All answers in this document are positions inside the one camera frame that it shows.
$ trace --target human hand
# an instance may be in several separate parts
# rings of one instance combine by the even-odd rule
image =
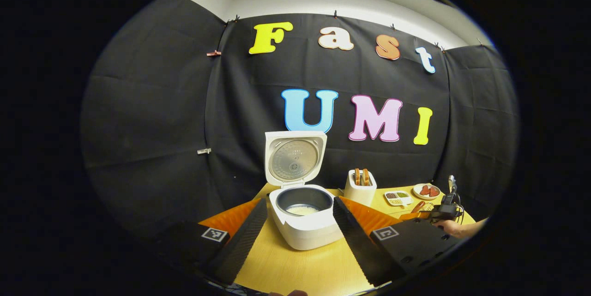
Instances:
[[[283,295],[277,294],[276,292],[270,292],[269,296],[283,296]],[[308,293],[304,292],[302,290],[294,290],[294,291],[290,292],[287,296],[308,296]]]
[[[456,238],[463,238],[464,237],[464,227],[452,220],[441,220],[438,222],[433,223],[435,227],[442,227],[443,231],[452,235]]]

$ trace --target white plate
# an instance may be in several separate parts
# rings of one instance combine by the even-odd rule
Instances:
[[[431,188],[437,189],[437,191],[439,191],[439,195],[441,195],[441,190],[438,187],[436,187],[435,185],[431,185],[431,184],[416,184],[414,186],[414,188],[412,188],[412,192],[414,192],[414,195],[416,195],[420,199],[433,200],[433,199],[436,199],[436,198],[439,197],[439,195],[437,195],[437,197],[429,197],[429,195],[421,195],[420,193],[421,193],[421,190],[422,190],[423,185],[427,185],[427,187],[429,189],[431,189]]]
[[[388,198],[388,193],[394,193],[396,198]],[[407,197],[399,197],[399,193],[405,193]],[[388,201],[388,204],[391,204],[392,206],[408,206],[413,202],[412,197],[407,191],[388,191],[384,193],[384,197],[386,198],[386,201]]]

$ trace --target wooden table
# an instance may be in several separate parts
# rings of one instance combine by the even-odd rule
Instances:
[[[253,290],[283,295],[297,289],[304,290],[308,296],[349,296],[374,288],[365,279],[344,238],[307,251],[290,248],[271,215],[272,207],[267,194],[275,189],[278,187],[267,183],[255,197],[267,199],[268,218],[234,282]],[[327,190],[334,195],[342,195],[338,189]],[[407,191],[414,202],[407,207],[388,204],[384,192],[392,190]],[[430,202],[440,204],[442,198],[441,193]],[[400,217],[401,214],[411,212],[421,200],[412,193],[412,186],[383,188],[376,190],[371,207]],[[463,223],[474,222],[466,212]]]

